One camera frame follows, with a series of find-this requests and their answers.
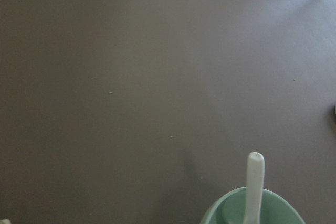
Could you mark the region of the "white ceramic spoon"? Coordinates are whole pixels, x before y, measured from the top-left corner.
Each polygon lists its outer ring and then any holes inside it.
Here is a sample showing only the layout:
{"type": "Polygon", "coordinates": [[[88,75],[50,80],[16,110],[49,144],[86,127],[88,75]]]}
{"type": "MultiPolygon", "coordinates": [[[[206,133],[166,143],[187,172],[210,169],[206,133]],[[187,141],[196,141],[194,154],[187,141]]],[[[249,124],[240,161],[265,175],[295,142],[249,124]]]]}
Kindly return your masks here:
{"type": "Polygon", "coordinates": [[[247,158],[246,202],[243,223],[260,223],[261,202],[265,178],[265,159],[252,152],[247,158]]]}

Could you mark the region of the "light green bowl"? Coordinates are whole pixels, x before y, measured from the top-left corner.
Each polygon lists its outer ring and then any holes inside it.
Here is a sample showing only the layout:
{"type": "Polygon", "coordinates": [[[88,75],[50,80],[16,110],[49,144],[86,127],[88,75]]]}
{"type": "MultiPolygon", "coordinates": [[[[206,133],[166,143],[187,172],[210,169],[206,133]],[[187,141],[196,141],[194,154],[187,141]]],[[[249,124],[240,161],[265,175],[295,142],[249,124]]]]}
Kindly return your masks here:
{"type": "MultiPolygon", "coordinates": [[[[215,201],[207,210],[201,224],[243,223],[245,215],[246,188],[234,189],[215,201]]],[[[264,189],[260,211],[260,223],[295,223],[305,221],[282,197],[264,189]]]]}

